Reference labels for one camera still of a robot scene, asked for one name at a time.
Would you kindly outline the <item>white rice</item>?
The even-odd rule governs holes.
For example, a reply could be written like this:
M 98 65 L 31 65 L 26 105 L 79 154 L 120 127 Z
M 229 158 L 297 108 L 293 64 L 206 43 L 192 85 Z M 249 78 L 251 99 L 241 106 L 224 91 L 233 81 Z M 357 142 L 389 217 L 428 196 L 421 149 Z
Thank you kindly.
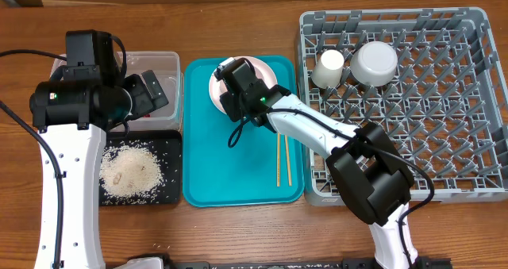
M 108 146 L 102 156 L 99 172 L 100 189 L 104 192 L 104 206 L 147 205 L 156 202 L 160 187 L 166 184 L 162 161 L 148 142 L 122 141 L 118 146 Z M 114 176 L 122 173 L 117 185 Z

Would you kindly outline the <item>pale green cup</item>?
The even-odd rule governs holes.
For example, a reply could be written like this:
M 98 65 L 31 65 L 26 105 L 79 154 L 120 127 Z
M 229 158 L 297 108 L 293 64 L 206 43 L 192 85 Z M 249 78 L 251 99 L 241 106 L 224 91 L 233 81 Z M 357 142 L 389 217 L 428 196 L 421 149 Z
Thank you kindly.
M 335 88 L 340 84 L 343 67 L 343 55 L 337 50 L 326 50 L 314 67 L 311 79 L 321 89 Z

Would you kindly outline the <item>wooden chopstick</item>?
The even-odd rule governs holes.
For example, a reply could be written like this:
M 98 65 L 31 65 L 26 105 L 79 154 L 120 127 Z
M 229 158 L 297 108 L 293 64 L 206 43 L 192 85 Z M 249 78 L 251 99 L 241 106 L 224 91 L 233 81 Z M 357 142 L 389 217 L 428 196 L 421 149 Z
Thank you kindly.
M 284 136 L 284 145 L 285 145 L 285 154 L 286 154 L 286 162 L 287 162 L 288 186 L 292 186 L 291 158 L 290 158 L 290 153 L 289 153 L 289 139 L 287 136 Z
M 277 133 L 276 137 L 276 186 L 280 187 L 280 145 L 281 145 L 280 133 Z

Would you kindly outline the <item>grey bowl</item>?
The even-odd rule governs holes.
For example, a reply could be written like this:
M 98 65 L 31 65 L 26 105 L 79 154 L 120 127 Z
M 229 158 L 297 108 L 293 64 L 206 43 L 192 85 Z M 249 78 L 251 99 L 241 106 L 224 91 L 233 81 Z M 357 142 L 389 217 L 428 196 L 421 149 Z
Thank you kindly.
M 394 78 L 397 66 L 396 51 L 380 41 L 366 43 L 354 53 L 350 61 L 355 80 L 375 87 L 387 85 Z

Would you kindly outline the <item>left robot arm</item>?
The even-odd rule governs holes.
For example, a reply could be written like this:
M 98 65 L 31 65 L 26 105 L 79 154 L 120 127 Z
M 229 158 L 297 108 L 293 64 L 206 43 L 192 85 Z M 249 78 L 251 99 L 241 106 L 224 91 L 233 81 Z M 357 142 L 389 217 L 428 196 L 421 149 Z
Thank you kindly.
M 43 164 L 37 268 L 105 267 L 98 206 L 106 134 L 168 104 L 152 71 L 126 74 L 114 51 L 121 44 L 107 32 L 67 32 L 65 64 L 30 98 Z

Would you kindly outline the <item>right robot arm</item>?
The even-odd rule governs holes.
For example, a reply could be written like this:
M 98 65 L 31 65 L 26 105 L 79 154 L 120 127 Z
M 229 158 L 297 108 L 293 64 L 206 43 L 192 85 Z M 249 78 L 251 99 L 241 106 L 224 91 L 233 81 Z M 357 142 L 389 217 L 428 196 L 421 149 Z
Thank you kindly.
M 412 268 L 418 252 L 407 225 L 414 176 L 384 129 L 345 124 L 310 108 L 288 89 L 269 87 L 244 57 L 228 58 L 214 75 L 229 119 L 291 137 L 320 155 L 348 209 L 369 226 L 381 268 Z

